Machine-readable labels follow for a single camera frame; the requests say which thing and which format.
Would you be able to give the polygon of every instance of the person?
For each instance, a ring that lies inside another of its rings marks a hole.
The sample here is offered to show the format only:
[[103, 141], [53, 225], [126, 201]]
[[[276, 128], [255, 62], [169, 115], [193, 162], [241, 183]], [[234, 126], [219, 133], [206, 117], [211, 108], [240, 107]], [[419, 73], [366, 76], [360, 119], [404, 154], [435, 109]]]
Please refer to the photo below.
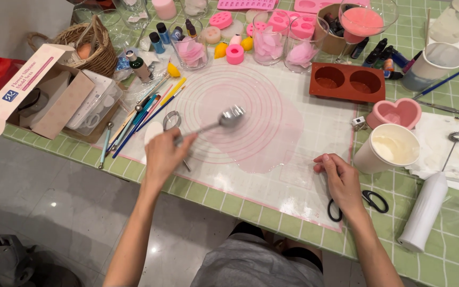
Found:
[[[197, 137], [186, 136], [182, 146], [175, 147], [173, 140], [178, 136], [178, 128], [170, 129], [145, 147], [146, 174], [109, 265], [104, 287], [139, 283], [160, 190]], [[363, 205], [357, 170], [336, 154], [320, 155], [314, 162], [314, 172], [327, 173], [330, 195], [354, 234], [367, 286], [403, 286]], [[263, 230], [242, 222], [222, 245], [208, 252], [191, 286], [323, 286], [321, 250], [288, 239], [281, 245], [279, 251], [264, 240]]]

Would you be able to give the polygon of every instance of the pink wax petals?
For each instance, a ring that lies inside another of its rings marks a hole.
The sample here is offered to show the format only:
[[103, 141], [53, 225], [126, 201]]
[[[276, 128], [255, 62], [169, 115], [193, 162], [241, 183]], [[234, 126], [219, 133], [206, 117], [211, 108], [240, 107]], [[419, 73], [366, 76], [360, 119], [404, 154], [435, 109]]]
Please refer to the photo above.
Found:
[[263, 31], [255, 31], [253, 38], [254, 57], [258, 61], [275, 60], [283, 54], [282, 35], [272, 34], [272, 26], [268, 26]]
[[300, 65], [307, 68], [311, 65], [311, 59], [318, 53], [319, 49], [313, 49], [309, 42], [301, 41], [294, 46], [286, 56], [286, 62], [293, 65]]
[[205, 45], [197, 43], [187, 36], [182, 41], [176, 43], [176, 51], [182, 61], [189, 67], [198, 66], [199, 60], [202, 62], [207, 61], [207, 53], [205, 53]]

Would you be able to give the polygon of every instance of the white paper cup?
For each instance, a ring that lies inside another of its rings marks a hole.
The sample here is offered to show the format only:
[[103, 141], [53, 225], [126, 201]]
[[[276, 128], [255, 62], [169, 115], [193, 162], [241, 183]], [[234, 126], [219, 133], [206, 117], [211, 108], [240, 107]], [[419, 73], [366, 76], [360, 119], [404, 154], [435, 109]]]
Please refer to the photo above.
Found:
[[383, 124], [376, 127], [354, 155], [355, 167], [365, 173], [379, 173], [396, 166], [409, 166], [419, 159], [420, 145], [405, 127]]
[[459, 48], [448, 43], [429, 44], [401, 79], [403, 88], [423, 91], [459, 67]]

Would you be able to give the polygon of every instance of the hand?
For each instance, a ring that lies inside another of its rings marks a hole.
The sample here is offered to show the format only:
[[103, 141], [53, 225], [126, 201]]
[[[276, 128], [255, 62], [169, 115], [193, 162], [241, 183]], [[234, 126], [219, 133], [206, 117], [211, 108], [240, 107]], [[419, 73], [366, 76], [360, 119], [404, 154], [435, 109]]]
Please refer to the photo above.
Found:
[[156, 190], [157, 195], [168, 177], [173, 173], [176, 166], [187, 156], [189, 148], [197, 134], [184, 137], [180, 147], [173, 143], [176, 137], [181, 135], [180, 129], [175, 127], [154, 137], [144, 150], [146, 152], [146, 174], [142, 186]]
[[330, 195], [347, 218], [356, 212], [365, 212], [359, 172], [353, 166], [347, 164], [337, 154], [323, 154], [313, 161], [317, 163], [313, 167], [315, 172], [327, 172]]

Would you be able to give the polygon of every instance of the silicone baking mat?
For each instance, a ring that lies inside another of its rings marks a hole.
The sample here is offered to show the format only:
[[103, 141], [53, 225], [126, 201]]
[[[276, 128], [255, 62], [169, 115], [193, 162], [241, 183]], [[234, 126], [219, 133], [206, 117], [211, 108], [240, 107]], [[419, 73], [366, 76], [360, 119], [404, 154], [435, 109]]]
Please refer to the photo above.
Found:
[[[187, 134], [217, 121], [234, 104], [247, 113], [234, 129], [200, 134], [186, 159], [192, 172], [180, 165], [177, 175], [341, 231], [340, 223], [328, 218], [325, 174], [313, 172], [313, 159], [336, 153], [349, 160], [354, 104], [309, 96], [309, 74], [294, 74], [283, 62], [261, 66], [251, 55], [236, 66], [221, 58], [200, 71], [181, 72], [186, 88], [153, 121], [162, 123], [176, 110]], [[115, 126], [125, 117], [126, 112], [119, 112]], [[145, 132], [143, 128], [133, 136], [119, 155], [146, 163]]]

